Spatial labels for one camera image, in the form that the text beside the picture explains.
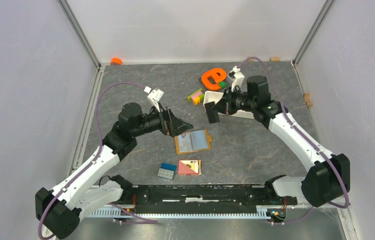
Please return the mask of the pale credit card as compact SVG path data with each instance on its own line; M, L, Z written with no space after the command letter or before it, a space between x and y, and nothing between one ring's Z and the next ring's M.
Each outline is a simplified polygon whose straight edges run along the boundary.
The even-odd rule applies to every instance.
M177 137L179 153L188 153L193 150L190 133L183 133Z

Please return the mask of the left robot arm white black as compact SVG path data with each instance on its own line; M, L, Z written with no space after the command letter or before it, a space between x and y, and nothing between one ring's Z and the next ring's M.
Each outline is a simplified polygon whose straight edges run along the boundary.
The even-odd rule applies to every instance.
M125 104L111 131L81 167L52 189L42 187L35 194L39 239L63 240L92 212L115 201L126 204L132 199L132 189L115 180L93 191L89 189L137 146L138 136L160 131L175 138L191 129L193 125L175 116L169 107L159 104L143 113L138 103ZM50 236L43 235L43 227L51 232Z

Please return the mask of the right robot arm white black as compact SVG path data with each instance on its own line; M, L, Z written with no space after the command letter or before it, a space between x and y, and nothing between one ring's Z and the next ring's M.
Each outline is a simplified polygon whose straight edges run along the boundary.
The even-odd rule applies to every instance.
M325 204L348 208L351 187L348 157L323 147L281 102L273 100L265 76L248 77L246 91L241 91L238 82L242 80L236 79L224 92L206 91L203 105L208 121L218 123L222 115L253 118L280 138L307 171L305 177L280 175L268 180L265 200L277 204L284 197L304 198L315 208Z

